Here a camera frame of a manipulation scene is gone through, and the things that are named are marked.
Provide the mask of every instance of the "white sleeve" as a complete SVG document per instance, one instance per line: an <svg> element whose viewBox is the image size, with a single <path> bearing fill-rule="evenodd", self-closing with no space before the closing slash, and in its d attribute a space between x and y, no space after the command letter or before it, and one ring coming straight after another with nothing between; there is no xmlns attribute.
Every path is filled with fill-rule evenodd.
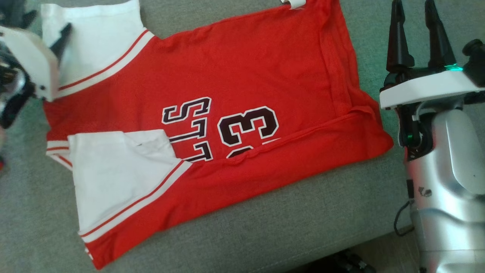
<svg viewBox="0 0 485 273"><path fill-rule="evenodd" d="M42 4L42 39L51 46L60 30L72 24L72 34L60 65L61 87L70 85L114 63L145 30L138 0L117 5L64 8Z"/></svg>
<svg viewBox="0 0 485 273"><path fill-rule="evenodd" d="M88 242L108 232L175 180L190 163L176 158L163 130L69 136L80 235Z"/></svg>

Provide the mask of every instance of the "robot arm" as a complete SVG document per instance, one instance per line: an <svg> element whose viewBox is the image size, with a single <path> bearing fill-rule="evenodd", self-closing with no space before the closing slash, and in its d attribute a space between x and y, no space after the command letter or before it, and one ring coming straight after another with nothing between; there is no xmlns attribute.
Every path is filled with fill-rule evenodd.
<svg viewBox="0 0 485 273"><path fill-rule="evenodd" d="M485 45L480 40L469 42L463 49L469 62L463 68L456 66L433 0L426 0L425 12L430 61L428 67L413 68L402 3L392 2L389 75L380 104L394 109L400 121L419 272L481 272L485 268L485 156L462 110L465 104L485 102Z"/></svg>
<svg viewBox="0 0 485 273"><path fill-rule="evenodd" d="M6 0L0 5L0 126L10 127L31 96L49 102L59 87L59 60L71 33L67 24L50 48L25 30L35 12L24 13L25 0Z"/></svg>

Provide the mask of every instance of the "floor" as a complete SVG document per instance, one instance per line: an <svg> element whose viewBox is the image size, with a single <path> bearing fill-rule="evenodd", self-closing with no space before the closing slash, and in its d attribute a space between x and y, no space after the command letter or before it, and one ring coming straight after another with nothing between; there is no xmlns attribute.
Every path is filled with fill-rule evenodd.
<svg viewBox="0 0 485 273"><path fill-rule="evenodd" d="M414 232L405 237L394 233L362 243L352 248L377 273L417 273L419 253ZM287 273L304 273L308 265Z"/></svg>

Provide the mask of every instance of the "white fabric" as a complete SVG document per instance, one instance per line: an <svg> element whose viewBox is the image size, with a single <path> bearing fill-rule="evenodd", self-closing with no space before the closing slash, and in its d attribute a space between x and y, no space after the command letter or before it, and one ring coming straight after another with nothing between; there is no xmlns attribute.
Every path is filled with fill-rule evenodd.
<svg viewBox="0 0 485 273"><path fill-rule="evenodd" d="M91 234L91 240L153 200L145 198L125 210L128 206L149 194L150 198L160 197L181 175L180 170L175 170L153 195L181 162L163 130L77 134L69 136L69 145L80 234L118 214L116 221ZM190 163L183 165L186 170Z"/></svg>
<svg viewBox="0 0 485 273"><path fill-rule="evenodd" d="M282 3L290 3L291 9L299 8L307 3L306 0L281 0Z"/></svg>
<svg viewBox="0 0 485 273"><path fill-rule="evenodd" d="M60 90L56 97L60 98L70 94L74 94L78 91L95 85L103 81L104 79L107 79L108 77L113 76L115 73L123 69L129 62L131 62L153 37L154 35L151 32L144 33L143 36L141 36L141 38L136 42L136 44L134 44L134 46L127 52L128 54L124 55L123 58L113 63L113 65L109 66L108 69L104 69L102 73L93 75L93 77L89 77L89 79Z"/></svg>
<svg viewBox="0 0 485 273"><path fill-rule="evenodd" d="M60 30L67 23L73 27L61 61L61 86L106 68L122 56L144 31L138 0L77 8L42 4L41 16L42 38L48 46L60 37Z"/></svg>
<svg viewBox="0 0 485 273"><path fill-rule="evenodd" d="M53 148L68 148L69 150L69 141L49 141L47 142L47 149L53 149Z"/></svg>

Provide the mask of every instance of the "jersey lettering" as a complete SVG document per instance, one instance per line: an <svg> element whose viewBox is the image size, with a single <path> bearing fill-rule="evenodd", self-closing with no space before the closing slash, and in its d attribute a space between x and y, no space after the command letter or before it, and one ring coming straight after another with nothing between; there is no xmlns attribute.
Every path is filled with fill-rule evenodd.
<svg viewBox="0 0 485 273"><path fill-rule="evenodd" d="M202 153L195 156L184 158L184 160L189 162L196 162L201 160L209 161L213 159L212 151L210 150L210 146L207 141L194 144L194 150L201 151Z"/></svg>
<svg viewBox="0 0 485 273"><path fill-rule="evenodd" d="M192 128L197 128L196 131L191 133L186 133L178 136L172 136L169 138L171 143L180 142L192 138L203 138L206 137L207 132L207 118L194 119L192 121Z"/></svg>
<svg viewBox="0 0 485 273"><path fill-rule="evenodd" d="M162 123L163 124L170 124L182 120L186 120L189 117L190 111L193 108L197 108L192 114L192 117L198 117L209 113L210 111L210 102L211 98L203 97L193 101L184 102L180 107L180 113L178 115L174 115L174 112L177 111L177 105L173 105L170 107L166 107L163 109L163 117Z"/></svg>
<svg viewBox="0 0 485 273"><path fill-rule="evenodd" d="M241 134L234 132L233 127L239 126L242 134L252 132L257 128L254 122L259 119L263 121L263 126L258 128L261 139L274 136L279 127L276 114L271 108L263 106L222 117L217 124L221 141L229 147L242 144Z"/></svg>

